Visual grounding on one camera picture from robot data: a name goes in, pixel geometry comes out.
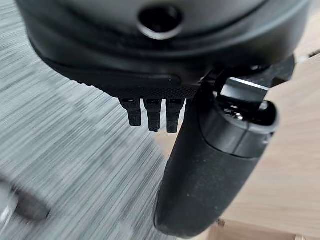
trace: wooden surface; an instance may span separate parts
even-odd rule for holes
[[[320,49],[319,23],[320,14],[313,16],[298,56]],[[320,55],[298,64],[294,78],[272,89],[267,98],[281,112],[280,129],[222,218],[320,237]],[[176,136],[164,132],[157,136],[167,156]]]
[[[296,235],[243,224],[236,221],[226,221],[225,225],[215,225],[208,240],[296,240]]]

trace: gray textured floor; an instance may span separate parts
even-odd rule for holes
[[[0,174],[52,206],[44,223],[15,217],[2,239],[171,239],[152,224],[165,160],[143,121],[129,127],[116,99],[49,70],[0,0]]]

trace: black handle grip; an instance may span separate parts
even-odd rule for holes
[[[217,106],[207,109],[199,100],[187,105],[158,193],[154,224],[159,231],[191,238],[222,215],[278,125],[272,103],[265,113],[265,125],[257,125],[226,116]],[[253,151],[243,150],[248,146]]]

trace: blurred object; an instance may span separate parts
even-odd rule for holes
[[[0,236],[16,213],[29,221],[41,221],[48,217],[50,209],[35,195],[19,189],[7,179],[0,178]]]
[[[18,197],[15,209],[18,215],[30,221],[41,221],[48,217],[50,208],[35,195],[21,189],[17,189],[15,194]]]
[[[12,191],[12,185],[0,179],[0,237],[8,226],[17,205],[18,196]]]

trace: screw hole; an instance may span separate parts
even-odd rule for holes
[[[142,34],[151,39],[166,40],[180,33],[183,16],[174,6],[152,6],[142,10],[138,19]]]

